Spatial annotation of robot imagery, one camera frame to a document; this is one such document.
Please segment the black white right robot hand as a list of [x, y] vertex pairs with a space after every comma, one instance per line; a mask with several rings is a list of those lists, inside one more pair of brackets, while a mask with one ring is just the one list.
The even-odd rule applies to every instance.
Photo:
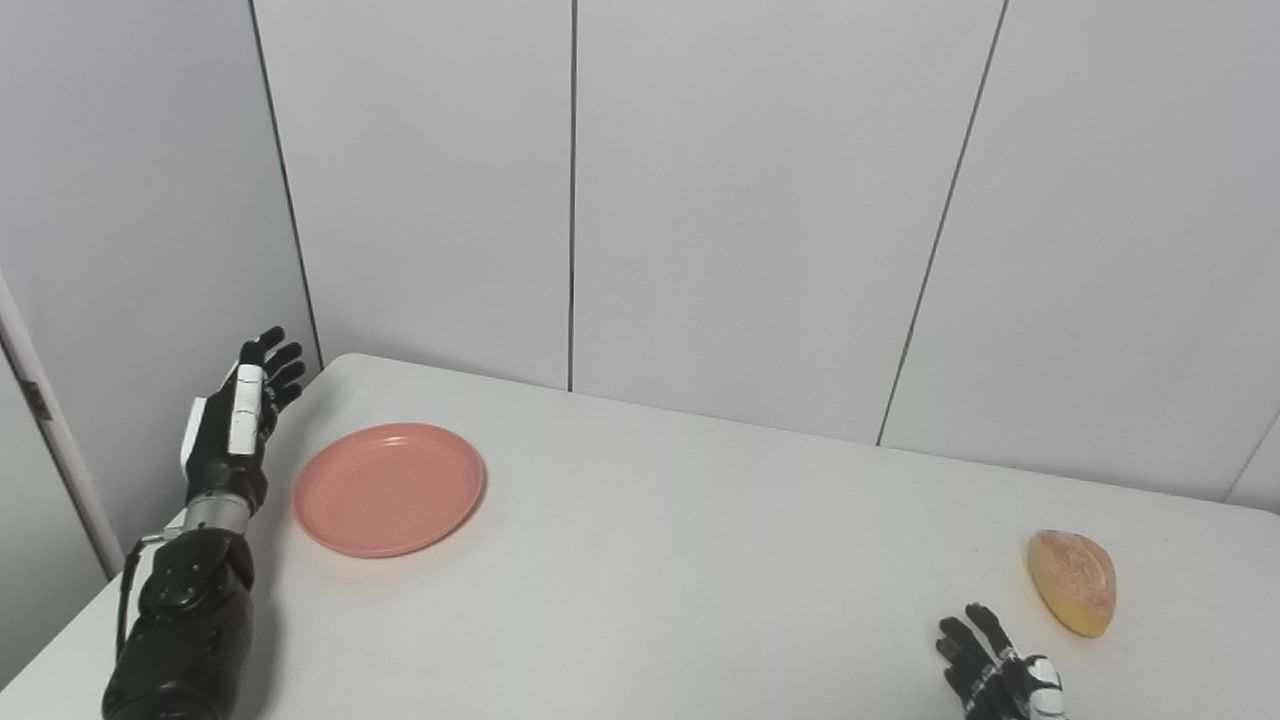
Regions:
[[1018, 652], [991, 609], [969, 603], [963, 618], [943, 618], [938, 629], [934, 648], [965, 719], [1068, 717], [1056, 666], [1044, 655]]

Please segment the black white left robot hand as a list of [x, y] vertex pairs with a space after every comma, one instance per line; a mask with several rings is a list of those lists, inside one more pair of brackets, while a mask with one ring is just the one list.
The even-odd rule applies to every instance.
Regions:
[[251, 515], [264, 505], [266, 442], [280, 415], [301, 395], [303, 347], [274, 325], [246, 341], [220, 387], [195, 398], [180, 446], [186, 502], [230, 496]]

